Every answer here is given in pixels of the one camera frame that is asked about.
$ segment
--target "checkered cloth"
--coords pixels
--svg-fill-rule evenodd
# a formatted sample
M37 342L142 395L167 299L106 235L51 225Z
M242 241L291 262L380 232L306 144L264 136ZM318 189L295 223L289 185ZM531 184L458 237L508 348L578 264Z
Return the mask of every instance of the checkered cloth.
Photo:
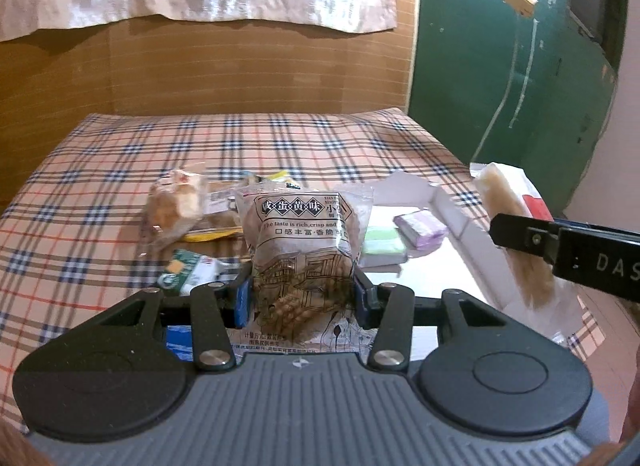
M28 353L155 282L169 255L136 256L146 194L168 170L203 161L215 180L285 169L320 189L403 170L441 184L487 225L468 168L396 108L339 116L90 115L0 220L0 415L21 423L11 380ZM211 256L237 256L241 246L222 242Z

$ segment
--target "purple tissue pack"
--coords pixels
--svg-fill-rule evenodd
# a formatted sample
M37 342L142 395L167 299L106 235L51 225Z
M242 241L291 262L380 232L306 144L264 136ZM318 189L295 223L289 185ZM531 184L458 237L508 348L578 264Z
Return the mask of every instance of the purple tissue pack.
M398 215L394 223L416 249L435 249L440 246L449 230L428 210Z

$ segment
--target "white cable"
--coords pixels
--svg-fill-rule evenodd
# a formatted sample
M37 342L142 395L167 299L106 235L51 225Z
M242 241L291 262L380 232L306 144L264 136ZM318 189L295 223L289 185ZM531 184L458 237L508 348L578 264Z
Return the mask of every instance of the white cable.
M486 130L484 130L484 134L482 135L480 144L478 144L478 147L476 148L474 156L471 157L471 162L476 162L476 158L478 157L482 146L484 146L486 138L489 137L489 132L491 132L491 129L494 127L494 123L496 119L498 119L498 116L500 115L500 112L502 111L502 108L507 101L507 96L509 96L509 91L511 90L511 81L513 81L513 75L515 73L516 58L518 57L518 30L520 29L519 23L520 15L516 14L516 33L515 38L513 39L513 54L511 55L511 70L509 71L509 80L507 81L507 87L504 90L504 95L502 96L502 100L498 105L498 108L495 109L494 116L492 116L491 121L489 121L489 125L486 127Z
M520 99L518 99L518 105L516 106L516 111L513 113L513 117L511 117L511 121L509 122L509 128L513 128L513 123L515 123L518 118L518 112L522 108L522 102L524 101L524 92L527 90L527 85L529 84L529 74L531 72L531 65L533 65L533 54L536 51L536 30L538 29L538 20L533 19L533 31L531 32L531 46L529 48L529 62L527 63L527 70L524 73L524 82L522 83L522 90L520 91Z

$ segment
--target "silver screw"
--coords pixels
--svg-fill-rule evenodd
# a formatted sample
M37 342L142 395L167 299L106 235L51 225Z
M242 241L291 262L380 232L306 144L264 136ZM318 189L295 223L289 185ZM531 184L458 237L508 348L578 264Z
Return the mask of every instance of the silver screw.
M220 365L226 365L229 361L231 361L231 356L225 351L213 349L210 351L201 352L200 361L205 365L216 367Z
M382 367L393 367L404 361L401 352L385 350L378 351L373 355L373 360Z

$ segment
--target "black diamond label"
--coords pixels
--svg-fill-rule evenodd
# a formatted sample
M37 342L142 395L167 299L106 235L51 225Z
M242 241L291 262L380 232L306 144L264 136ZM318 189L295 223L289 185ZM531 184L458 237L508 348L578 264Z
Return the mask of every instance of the black diamond label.
M290 207L291 204L289 204L285 199L280 199L276 202L275 210L281 215L286 215Z
M271 210L273 210L275 205L276 204L274 204L274 202L270 201L269 199L265 200L262 203L262 213L268 215L269 213L271 213Z
M302 215L306 211L305 203L300 198L296 198L291 203L291 211L293 211L297 216Z
M311 197L311 200L306 203L306 210L315 217L317 217L318 213L320 213L320 211L322 211L323 209L324 206L313 197Z

